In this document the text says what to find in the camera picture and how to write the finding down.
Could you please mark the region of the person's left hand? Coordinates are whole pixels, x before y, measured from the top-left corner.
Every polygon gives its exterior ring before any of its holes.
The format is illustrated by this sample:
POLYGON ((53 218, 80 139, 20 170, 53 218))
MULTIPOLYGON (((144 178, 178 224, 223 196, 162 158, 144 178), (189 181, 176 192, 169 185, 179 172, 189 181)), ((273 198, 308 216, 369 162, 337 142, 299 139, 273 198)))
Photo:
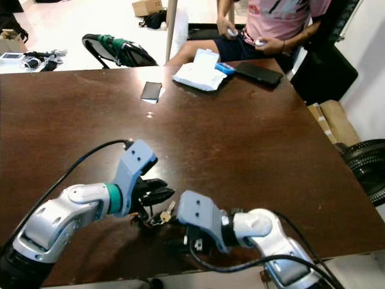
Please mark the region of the person's left hand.
POLYGON ((259 37, 254 42, 256 50, 265 55, 281 54, 285 47, 285 41, 273 37, 259 37))

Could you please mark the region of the person's right hand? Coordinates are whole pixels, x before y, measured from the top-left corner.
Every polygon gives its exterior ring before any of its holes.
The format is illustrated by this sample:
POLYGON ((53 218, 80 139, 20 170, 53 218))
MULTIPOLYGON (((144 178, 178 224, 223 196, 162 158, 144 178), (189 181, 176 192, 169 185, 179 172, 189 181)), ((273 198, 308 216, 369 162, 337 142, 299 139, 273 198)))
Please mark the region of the person's right hand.
POLYGON ((220 34, 227 39, 237 38, 239 35, 238 29, 235 27, 235 24, 228 19, 228 17, 218 17, 217 27, 220 34))

